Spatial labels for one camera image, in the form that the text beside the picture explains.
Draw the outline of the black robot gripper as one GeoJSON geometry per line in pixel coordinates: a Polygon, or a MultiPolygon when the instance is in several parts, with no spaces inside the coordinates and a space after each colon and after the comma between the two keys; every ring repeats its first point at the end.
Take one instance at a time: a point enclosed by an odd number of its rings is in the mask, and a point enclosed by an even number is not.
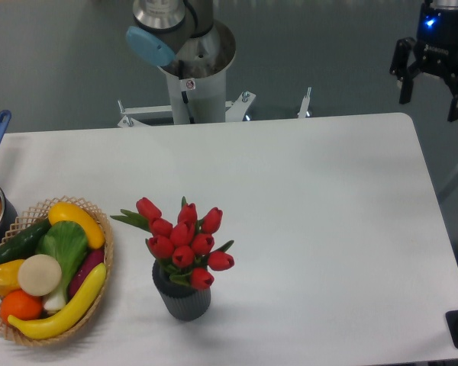
{"type": "Polygon", "coordinates": [[[443,78],[452,95],[447,120],[458,120],[458,1],[424,1],[417,40],[397,40],[389,73],[399,84],[399,104],[411,101],[414,78],[420,72],[443,78]],[[415,61],[408,65],[412,51],[415,61]]]}

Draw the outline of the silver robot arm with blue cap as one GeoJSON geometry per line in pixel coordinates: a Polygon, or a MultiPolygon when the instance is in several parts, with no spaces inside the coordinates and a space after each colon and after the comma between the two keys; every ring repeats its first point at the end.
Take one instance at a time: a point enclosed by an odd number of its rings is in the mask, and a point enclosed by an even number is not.
{"type": "MultiPolygon", "coordinates": [[[[254,94],[226,100],[235,39],[214,19],[213,2],[135,1],[133,16],[127,44],[164,73],[175,124],[247,119],[254,94]]],[[[400,104],[411,100],[418,75],[442,79],[452,95],[447,119],[458,120],[458,1],[422,2],[417,34],[397,41],[389,72],[398,80],[400,104]]]]}

